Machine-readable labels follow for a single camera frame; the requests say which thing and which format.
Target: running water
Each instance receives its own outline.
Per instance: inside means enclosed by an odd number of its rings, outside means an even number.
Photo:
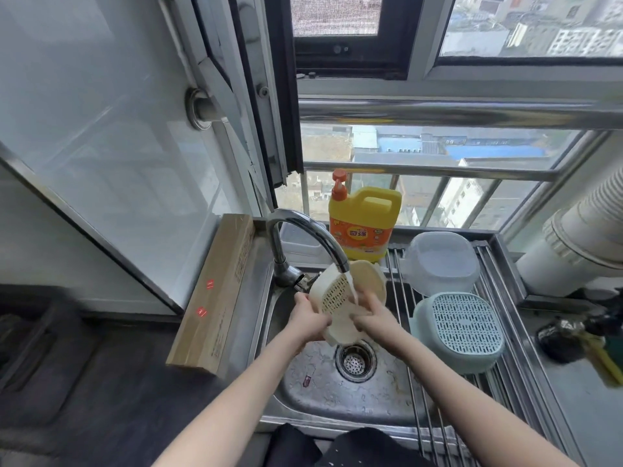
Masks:
[[[353,294],[353,303],[359,306],[359,297],[357,295],[357,290],[354,289],[353,276],[350,274],[350,271],[344,274],[348,281],[348,286],[351,289],[351,293]]]

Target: drain strainer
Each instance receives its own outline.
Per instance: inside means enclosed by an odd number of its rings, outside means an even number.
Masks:
[[[335,353],[335,365],[342,377],[360,384],[374,375],[376,354],[365,341],[340,345]]]

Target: dish soap bottle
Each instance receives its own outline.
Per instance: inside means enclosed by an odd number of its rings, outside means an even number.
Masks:
[[[348,195],[347,172],[333,172],[335,185],[329,201],[329,230],[351,260],[377,262],[387,250],[396,225],[402,196],[395,190],[363,187]]]

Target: chrome faucet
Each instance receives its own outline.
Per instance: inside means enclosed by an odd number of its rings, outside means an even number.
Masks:
[[[279,226],[277,226],[279,223],[290,223],[301,228],[322,244],[341,273],[346,273],[350,270],[347,255],[323,224],[299,211],[277,208],[269,214],[266,223],[270,248],[275,257],[274,278],[277,285],[284,287],[293,286],[299,291],[308,292],[313,282],[304,272],[288,264],[281,244],[281,237],[279,236]]]

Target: light blue colander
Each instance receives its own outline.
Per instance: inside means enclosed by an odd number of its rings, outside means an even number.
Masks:
[[[409,318],[411,334],[458,374],[493,367],[504,336],[493,308],[471,293],[437,293],[418,303]]]

